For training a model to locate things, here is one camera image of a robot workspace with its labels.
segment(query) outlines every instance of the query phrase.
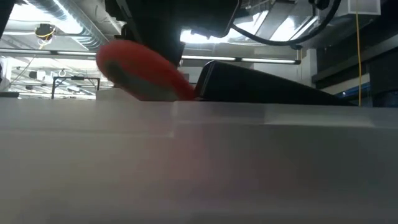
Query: black cable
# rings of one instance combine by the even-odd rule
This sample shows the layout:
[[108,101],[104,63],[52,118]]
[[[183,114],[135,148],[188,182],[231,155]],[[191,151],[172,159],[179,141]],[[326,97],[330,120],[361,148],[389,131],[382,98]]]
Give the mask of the black cable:
[[273,46],[290,46],[290,45],[296,45],[302,42],[305,42],[309,39],[311,39],[312,37],[315,37],[316,35],[318,35],[321,31],[323,31],[325,29],[325,27],[329,24],[329,22],[333,19],[333,17],[335,16],[338,8],[340,7],[340,3],[341,0],[335,0],[333,2],[333,5],[329,11],[329,13],[327,14],[326,18],[324,21],[322,21],[322,23],[318,26],[318,28],[316,28],[314,31],[312,31],[311,33],[303,36],[303,37],[299,37],[297,39],[294,40],[288,40],[288,41],[273,41],[273,40],[266,40],[263,39],[261,37],[258,37],[256,35],[253,35],[251,33],[249,33],[246,30],[243,30],[239,27],[237,27],[235,24],[232,25],[232,29],[236,30],[237,32],[239,32],[240,34],[242,34],[245,37],[249,37],[250,39],[262,43],[262,44],[266,44],[266,45],[273,45]]

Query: wall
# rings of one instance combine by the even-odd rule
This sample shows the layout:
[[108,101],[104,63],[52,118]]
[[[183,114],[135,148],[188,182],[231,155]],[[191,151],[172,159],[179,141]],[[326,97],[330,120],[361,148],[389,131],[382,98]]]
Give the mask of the wall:
[[301,65],[255,63],[253,69],[312,86],[311,76],[317,73],[317,51],[307,50]]
[[178,70],[182,73],[189,74],[189,82],[190,83],[197,83],[202,67],[180,67]]

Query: black machine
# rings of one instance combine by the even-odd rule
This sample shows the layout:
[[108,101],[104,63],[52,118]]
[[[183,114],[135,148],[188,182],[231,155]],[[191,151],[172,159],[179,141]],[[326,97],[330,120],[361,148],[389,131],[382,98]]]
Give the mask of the black machine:
[[[176,67],[185,46],[180,41],[184,27],[207,37],[224,37],[232,28],[263,44],[290,45],[294,49],[300,49],[301,42],[312,38],[325,28],[340,2],[341,0],[333,2],[329,15],[309,35],[286,42],[275,42],[248,34],[233,24],[235,19],[249,15],[245,8],[241,7],[243,0],[105,0],[107,12],[117,20],[127,22],[121,35],[116,36],[117,39],[143,44],[161,54]],[[330,1],[309,0],[308,3],[313,4],[314,8],[326,9]],[[203,69],[196,93],[202,100],[208,101],[351,105],[324,92],[283,78],[221,62],[210,62]]]

